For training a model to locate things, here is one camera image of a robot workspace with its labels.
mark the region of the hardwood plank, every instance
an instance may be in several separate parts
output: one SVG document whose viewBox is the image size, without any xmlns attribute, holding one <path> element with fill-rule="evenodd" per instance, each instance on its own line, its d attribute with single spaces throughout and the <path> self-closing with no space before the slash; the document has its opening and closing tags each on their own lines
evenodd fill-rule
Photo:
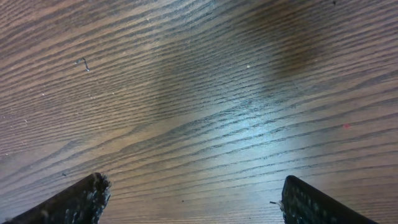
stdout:
<svg viewBox="0 0 398 224">
<path fill-rule="evenodd" d="M 0 220 L 90 172 L 113 182 L 101 223 L 283 223 L 287 175 L 398 219 L 397 1 L 0 12 Z"/>
</svg>

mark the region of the wood grain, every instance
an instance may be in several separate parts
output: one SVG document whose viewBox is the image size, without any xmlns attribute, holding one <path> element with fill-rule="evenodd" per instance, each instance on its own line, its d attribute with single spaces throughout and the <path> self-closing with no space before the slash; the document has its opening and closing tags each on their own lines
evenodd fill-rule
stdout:
<svg viewBox="0 0 398 224">
<path fill-rule="evenodd" d="M 282 223 L 287 175 L 395 223 L 398 1 L 335 3 L 0 0 L 0 219 L 95 171 L 101 223 Z"/>
</svg>

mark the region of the small debris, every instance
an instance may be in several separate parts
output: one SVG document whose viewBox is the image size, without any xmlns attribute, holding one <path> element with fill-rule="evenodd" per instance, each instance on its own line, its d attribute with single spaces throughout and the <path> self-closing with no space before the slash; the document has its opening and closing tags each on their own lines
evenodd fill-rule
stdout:
<svg viewBox="0 0 398 224">
<path fill-rule="evenodd" d="M 86 61 L 85 58 L 78 59 L 78 60 L 75 62 L 75 65 L 77 65 L 77 64 L 78 64 L 79 62 L 81 62 L 81 61 L 85 61 L 86 71 L 89 72 L 90 69 L 88 68 L 87 61 Z"/>
</svg>

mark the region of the black object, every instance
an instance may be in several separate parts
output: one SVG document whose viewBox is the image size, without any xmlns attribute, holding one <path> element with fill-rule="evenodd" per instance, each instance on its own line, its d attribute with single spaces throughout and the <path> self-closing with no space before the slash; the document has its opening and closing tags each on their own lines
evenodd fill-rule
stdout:
<svg viewBox="0 0 398 224">
<path fill-rule="evenodd" d="M 77 61 L 75 62 L 75 64 L 77 65 L 77 64 L 78 64 L 79 62 L 81 62 L 82 60 L 85 61 L 86 71 L 89 72 L 90 69 L 88 68 L 87 61 L 86 61 L 85 58 L 81 58 L 81 59 L 77 60 Z"/>
<path fill-rule="evenodd" d="M 286 177 L 279 206 L 286 224 L 377 224 L 292 175 Z"/>
<path fill-rule="evenodd" d="M 110 198 L 110 182 L 94 173 L 3 224 L 97 224 Z"/>
</svg>

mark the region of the dark wood surface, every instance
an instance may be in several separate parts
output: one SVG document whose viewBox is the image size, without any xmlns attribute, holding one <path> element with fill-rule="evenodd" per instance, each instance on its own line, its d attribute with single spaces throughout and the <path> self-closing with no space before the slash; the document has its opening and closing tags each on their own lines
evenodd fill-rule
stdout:
<svg viewBox="0 0 398 224">
<path fill-rule="evenodd" d="M 398 1 L 0 12 L 1 220 L 103 172 L 102 224 L 282 223 L 287 175 L 396 223 Z"/>
</svg>

